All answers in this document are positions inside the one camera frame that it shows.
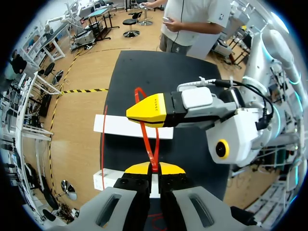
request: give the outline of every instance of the white shirt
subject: white shirt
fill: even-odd
[[[231,5],[229,0],[168,0],[164,17],[169,17],[185,23],[216,23],[226,27],[230,15]],[[177,37],[177,32],[171,32],[162,25],[161,31],[169,39],[182,46],[193,45],[199,33],[181,30]]]

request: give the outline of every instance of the black tabletop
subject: black tabletop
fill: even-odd
[[[141,87],[147,95],[176,91],[181,83],[218,78],[216,65],[184,55],[155,51],[122,51],[112,74],[106,99],[108,115],[125,116],[135,104],[134,90]],[[210,87],[219,94],[222,90]],[[150,140],[154,151],[155,139]],[[131,165],[149,161],[143,139],[106,134],[104,167],[124,171]],[[213,162],[205,131],[174,128],[172,140],[160,140],[159,161],[183,168],[197,186],[203,186],[223,199],[229,165]]]
[[[59,34],[59,32],[62,31],[66,26],[67,23],[62,23],[61,26],[56,31],[53,32],[52,35],[50,33],[45,33],[43,36],[45,36],[47,40],[43,43],[40,49],[42,49],[44,46],[50,43],[50,41],[53,40]]]

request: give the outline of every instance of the wooden floor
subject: wooden floor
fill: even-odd
[[[117,12],[112,22],[114,26],[120,26],[120,28],[115,28],[109,33],[111,40],[100,41],[91,50],[81,51],[70,68],[64,90],[108,88],[114,66],[122,50],[159,51],[163,12],[151,11],[148,12],[148,16],[153,17],[152,26],[134,25],[133,28],[139,30],[141,34],[136,38],[124,38],[122,35],[129,27],[122,25],[122,22],[131,16],[124,11]],[[68,37],[59,40],[59,44],[66,57],[56,61],[54,69],[64,70],[66,75],[77,52],[70,52]],[[240,48],[235,48],[236,53],[240,51]],[[232,75],[236,80],[242,80],[244,64],[241,64],[243,69],[229,66],[222,63],[219,56],[214,53],[210,53],[206,60],[217,64],[223,79]],[[47,58],[42,67],[46,67],[49,63],[50,60]],[[52,76],[50,75],[47,79],[51,81]],[[93,174],[100,170],[100,134],[93,132],[93,124],[95,115],[103,114],[106,95],[107,92],[70,93],[61,96],[57,103],[52,128],[54,135],[51,142],[53,181],[57,193],[62,191],[61,180],[68,180],[74,186],[77,192],[76,201],[71,201],[65,196],[61,198],[71,208],[80,208],[99,193],[93,187]],[[43,120],[46,129],[50,129],[55,102],[56,99],[53,97],[48,115]],[[24,139],[24,154],[27,162],[33,167],[36,166],[34,144],[34,140]],[[42,142],[40,146],[48,185],[52,187],[48,158],[49,144]],[[229,182],[225,196],[225,201],[229,205],[242,208],[248,206],[266,190],[276,175],[248,171],[240,175],[240,179],[243,180],[243,178],[245,182],[241,182],[240,187],[237,179],[233,180],[233,184]]]

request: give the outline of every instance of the white rectangular block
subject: white rectangular block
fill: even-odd
[[[94,131],[103,132],[104,115],[95,115]],[[156,139],[155,128],[145,127],[148,138]],[[129,121],[127,117],[106,115],[105,133],[119,136],[132,136],[142,138],[142,131],[140,124]],[[173,139],[173,128],[159,128],[159,139],[171,140]]]
[[[123,171],[112,170],[108,168],[104,168],[104,185],[105,188],[113,187],[118,178],[123,176]],[[102,171],[99,170],[97,173],[93,175],[94,188],[100,191],[103,191],[103,179],[102,179]],[[152,174],[152,189],[150,198],[160,198],[158,192],[158,175]]]

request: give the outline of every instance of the yellow circle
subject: yellow circle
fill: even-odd
[[[218,141],[218,143],[219,143],[219,142],[222,142],[223,145],[224,145],[225,148],[226,148],[225,155],[224,155],[223,157],[220,157],[220,156],[219,156],[219,158],[220,158],[220,159],[227,159],[227,157],[229,156],[229,153],[230,153],[230,149],[229,149],[228,142],[227,142],[226,140],[224,140],[224,139],[220,139],[220,140]]]

